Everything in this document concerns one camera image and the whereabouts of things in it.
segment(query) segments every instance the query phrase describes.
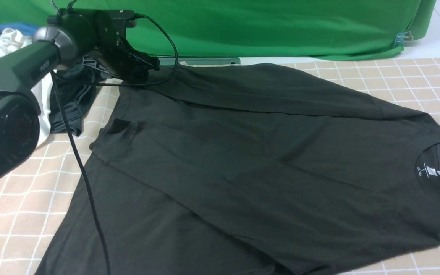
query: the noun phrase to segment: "black cable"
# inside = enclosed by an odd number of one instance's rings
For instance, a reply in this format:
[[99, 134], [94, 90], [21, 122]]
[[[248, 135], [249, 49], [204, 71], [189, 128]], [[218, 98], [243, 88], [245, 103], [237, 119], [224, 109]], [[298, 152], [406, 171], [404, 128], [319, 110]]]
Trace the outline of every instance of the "black cable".
[[50, 0], [50, 2], [52, 3], [52, 6], [54, 6], [54, 9], [55, 9], [55, 12], [57, 13], [57, 15], [60, 15], [61, 13], [59, 11], [59, 8], [55, 4], [54, 0]]
[[171, 43], [171, 46], [173, 47], [175, 62], [174, 62], [173, 70], [171, 71], [171, 73], [169, 74], [169, 76], [165, 80], [162, 80], [159, 82], [152, 82], [152, 83], [143, 83], [143, 84], [121, 84], [121, 83], [120, 84], [113, 84], [113, 83], [80, 82], [80, 81], [65, 79], [63, 77], [60, 77], [59, 75], [55, 75], [56, 78], [58, 78], [59, 80], [63, 80], [63, 81], [67, 81], [67, 82], [75, 83], [75, 84], [79, 84], [79, 85], [112, 86], [112, 87], [145, 87], [145, 86], [159, 85], [159, 84], [162, 84], [162, 83], [169, 81], [173, 77], [174, 73], [176, 72], [176, 69], [178, 68], [178, 64], [179, 64], [178, 49], [176, 49], [176, 45], [174, 44], [171, 37], [169, 37], [169, 35], [166, 33], [166, 31], [156, 21], [154, 21], [154, 19], [152, 19], [149, 16], [144, 15], [144, 14], [136, 14], [135, 19], [140, 19], [140, 18], [145, 18], [145, 19], [149, 20], [152, 24], [154, 24], [162, 32], [162, 34], [167, 38], [167, 40], [169, 40], [169, 43]]
[[[54, 71], [51, 71], [50, 75], [52, 76], [52, 81], [54, 83], [56, 83], [56, 74], [54, 73]], [[108, 254], [108, 247], [106, 246], [105, 235], [103, 234], [103, 230], [101, 229], [101, 225], [98, 221], [98, 214], [96, 214], [96, 207], [94, 205], [94, 199], [93, 199], [93, 194], [91, 192], [91, 186], [89, 185], [89, 179], [87, 178], [86, 171], [84, 170], [84, 165], [82, 164], [83, 162], [81, 161], [81, 157], [79, 156], [79, 152], [77, 151], [77, 147], [76, 147], [76, 143], [74, 142], [74, 138], [72, 137], [72, 132], [69, 127], [69, 121], [68, 121], [66, 112], [62, 106], [62, 102], [59, 97], [59, 89], [57, 88], [57, 85], [54, 85], [54, 89], [55, 89], [55, 97], [57, 99], [57, 105], [59, 106], [59, 110], [62, 114], [62, 119], [64, 120], [64, 125], [66, 126], [66, 132], [68, 133], [68, 136], [69, 136], [70, 145], [71, 145], [72, 151], [74, 152], [74, 155], [76, 157], [77, 163], [79, 164], [79, 168], [81, 169], [82, 179], [84, 180], [84, 184], [86, 185], [87, 197], [89, 198], [89, 205], [91, 206], [91, 212], [93, 214], [94, 224], [96, 225], [96, 230], [98, 231], [98, 235], [101, 240], [101, 245], [103, 247], [103, 253], [105, 256], [105, 264], [106, 264], [106, 270], [107, 270], [106, 274], [111, 275], [112, 270], [110, 267], [110, 255]]]

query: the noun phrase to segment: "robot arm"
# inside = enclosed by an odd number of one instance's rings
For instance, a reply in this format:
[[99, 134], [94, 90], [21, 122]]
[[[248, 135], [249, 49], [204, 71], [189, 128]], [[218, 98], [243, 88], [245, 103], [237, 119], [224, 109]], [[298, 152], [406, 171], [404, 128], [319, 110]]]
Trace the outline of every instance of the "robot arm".
[[37, 145], [40, 107], [31, 89], [51, 70], [92, 56], [115, 78], [144, 83], [159, 60], [125, 39], [137, 16], [129, 10], [61, 9], [37, 30], [33, 43], [0, 58], [0, 178], [24, 162]]

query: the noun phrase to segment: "binder clip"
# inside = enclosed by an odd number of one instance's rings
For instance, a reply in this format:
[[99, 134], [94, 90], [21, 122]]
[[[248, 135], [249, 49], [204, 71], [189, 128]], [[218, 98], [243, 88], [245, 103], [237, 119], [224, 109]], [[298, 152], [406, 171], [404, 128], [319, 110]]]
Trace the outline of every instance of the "binder clip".
[[413, 40], [414, 36], [412, 35], [412, 31], [399, 32], [396, 34], [395, 43], [393, 45], [401, 46], [405, 41], [412, 42]]

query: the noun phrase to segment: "grid pattern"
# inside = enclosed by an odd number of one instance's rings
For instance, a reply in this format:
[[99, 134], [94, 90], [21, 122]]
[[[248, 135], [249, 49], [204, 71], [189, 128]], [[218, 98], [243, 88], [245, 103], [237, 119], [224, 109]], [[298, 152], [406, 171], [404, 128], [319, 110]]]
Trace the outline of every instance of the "grid pattern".
[[[440, 124], [440, 59], [317, 61], [284, 64], [400, 106]], [[89, 144], [110, 118], [118, 89], [105, 87], [75, 138], [85, 162]], [[0, 180], [0, 275], [33, 274], [68, 210], [80, 177], [66, 134], [52, 135]], [[440, 247], [353, 270], [346, 275], [440, 275]]]

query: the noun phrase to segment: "blue fabric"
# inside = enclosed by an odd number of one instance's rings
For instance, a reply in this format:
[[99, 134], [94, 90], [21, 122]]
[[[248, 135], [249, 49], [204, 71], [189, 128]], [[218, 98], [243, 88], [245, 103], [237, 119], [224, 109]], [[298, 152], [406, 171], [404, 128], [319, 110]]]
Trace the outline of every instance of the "blue fabric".
[[13, 23], [5, 23], [0, 24], [0, 34], [6, 28], [12, 28], [15, 30], [19, 30], [23, 35], [33, 36], [33, 34], [40, 28], [37, 25], [24, 23], [24, 22], [13, 22]]

